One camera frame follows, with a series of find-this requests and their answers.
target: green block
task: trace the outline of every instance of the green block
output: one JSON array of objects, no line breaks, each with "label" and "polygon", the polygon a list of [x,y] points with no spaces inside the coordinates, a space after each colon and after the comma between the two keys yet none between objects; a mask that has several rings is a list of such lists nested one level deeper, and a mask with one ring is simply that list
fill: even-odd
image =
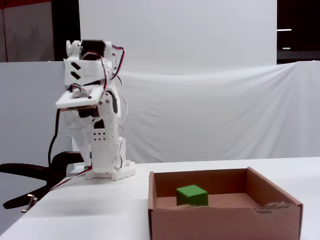
[{"label": "green block", "polygon": [[176,205],[208,206],[208,192],[191,185],[176,189]]}]

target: table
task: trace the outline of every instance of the table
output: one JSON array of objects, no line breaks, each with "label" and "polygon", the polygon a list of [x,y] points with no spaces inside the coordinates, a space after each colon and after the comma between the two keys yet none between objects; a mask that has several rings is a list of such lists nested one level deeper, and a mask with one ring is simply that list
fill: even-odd
[{"label": "table", "polygon": [[85,180],[49,192],[0,240],[148,240],[149,173],[252,167],[304,204],[302,240],[320,239],[320,157],[136,164],[119,181]]}]

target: white robot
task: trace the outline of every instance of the white robot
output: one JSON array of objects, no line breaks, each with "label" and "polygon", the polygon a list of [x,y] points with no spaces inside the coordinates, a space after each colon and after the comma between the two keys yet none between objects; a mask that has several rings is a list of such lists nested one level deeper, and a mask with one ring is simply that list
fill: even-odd
[{"label": "white robot", "polygon": [[[113,49],[122,50],[118,67]],[[67,90],[55,105],[87,166],[86,177],[117,181],[135,175],[135,163],[126,160],[126,140],[119,136],[122,117],[115,81],[124,49],[109,41],[76,40],[66,42],[66,52]]]}]

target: open box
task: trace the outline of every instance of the open box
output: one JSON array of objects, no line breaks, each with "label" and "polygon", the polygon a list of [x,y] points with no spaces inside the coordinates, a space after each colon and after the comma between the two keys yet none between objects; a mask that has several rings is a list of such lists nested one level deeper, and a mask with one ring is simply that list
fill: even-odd
[{"label": "open box", "polygon": [[[176,189],[197,185],[209,206],[177,206]],[[152,240],[298,240],[303,205],[247,169],[150,173]]]}]

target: white panel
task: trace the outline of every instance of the white panel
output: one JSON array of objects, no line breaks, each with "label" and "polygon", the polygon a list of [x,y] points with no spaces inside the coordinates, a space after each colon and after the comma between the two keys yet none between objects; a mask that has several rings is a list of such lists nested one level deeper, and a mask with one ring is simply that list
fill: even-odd
[{"label": "white panel", "polygon": [[79,0],[82,39],[127,50],[124,69],[186,74],[275,65],[276,0]]},{"label": "white panel", "polygon": [[320,155],[319,61],[122,81],[136,163]]},{"label": "white panel", "polygon": [[[47,167],[48,149],[55,134],[55,102],[65,91],[64,63],[6,62],[0,63],[0,73],[0,164]],[[61,114],[51,159],[71,149]],[[23,216],[23,207],[4,209],[2,204],[45,184],[42,180],[0,172],[0,235]]]}]

